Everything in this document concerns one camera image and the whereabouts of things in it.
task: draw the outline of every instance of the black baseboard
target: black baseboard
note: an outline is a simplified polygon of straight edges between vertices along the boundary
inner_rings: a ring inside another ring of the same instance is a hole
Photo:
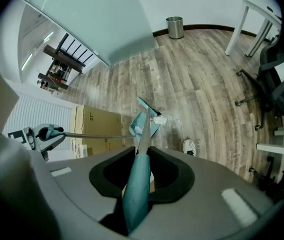
[[[231,26],[212,25],[212,24],[184,25],[184,30],[225,30],[225,31],[233,32],[234,29],[235,28]],[[241,33],[247,36],[256,37],[256,34],[248,32],[246,30],[242,30]],[[154,37],[159,37],[159,36],[166,35],[166,34],[168,34],[167,28],[153,32]]]

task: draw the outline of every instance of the wooden floor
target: wooden floor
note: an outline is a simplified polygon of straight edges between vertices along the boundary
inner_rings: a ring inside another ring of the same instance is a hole
[[[122,133],[128,135],[130,123],[141,111],[136,101],[141,97],[168,118],[152,137],[152,145],[182,151],[183,140],[190,138],[196,144],[196,156],[225,165],[250,181],[248,169],[263,172],[267,164],[268,153],[257,151],[256,143],[284,143],[283,137],[272,136],[282,119],[270,114],[265,128],[255,132],[261,120],[259,102],[235,106],[234,101],[254,94],[244,75],[238,77],[235,72],[257,73],[260,50],[247,58],[253,37],[242,34],[226,56],[231,34],[201,29],[188,30],[179,40],[159,36],[156,49],[111,67],[100,63],[78,76],[62,98],[121,114]],[[131,139],[123,143],[137,145]],[[284,155],[272,155],[278,174],[284,170]]]

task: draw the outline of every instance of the ceiling light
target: ceiling light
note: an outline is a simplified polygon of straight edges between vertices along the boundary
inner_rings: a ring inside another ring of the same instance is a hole
[[[44,38],[44,43],[50,40],[51,35],[53,35],[54,31],[52,31],[46,38]]]
[[[23,70],[23,69],[25,68],[26,64],[29,62],[29,60],[31,59],[31,57],[32,57],[32,54],[30,54],[30,56],[27,58],[26,62],[23,64],[21,70]]]

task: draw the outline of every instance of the teal handle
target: teal handle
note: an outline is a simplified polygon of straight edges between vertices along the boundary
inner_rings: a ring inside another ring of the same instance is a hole
[[[147,154],[137,154],[123,196],[123,211],[129,234],[148,213],[150,176],[150,157]]]

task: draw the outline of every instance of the chair base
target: chair base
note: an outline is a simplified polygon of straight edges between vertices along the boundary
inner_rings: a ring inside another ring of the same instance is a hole
[[[259,131],[260,129],[264,128],[264,124],[265,124],[265,113],[266,112],[270,112],[272,110],[272,106],[270,104],[267,103],[267,99],[264,95],[263,89],[261,87],[261,85],[259,84],[258,80],[254,79],[250,74],[248,74],[244,69],[241,69],[240,71],[236,72],[236,75],[239,77],[242,74],[244,74],[247,79],[251,82],[251,84],[257,89],[258,94],[251,96],[249,98],[246,99],[242,99],[242,100],[237,100],[235,101],[235,105],[240,107],[243,103],[246,102],[250,102],[252,100],[255,99],[259,99],[260,100],[260,104],[261,104],[261,113],[262,113],[262,121],[260,124],[257,124],[255,126],[255,130]]]

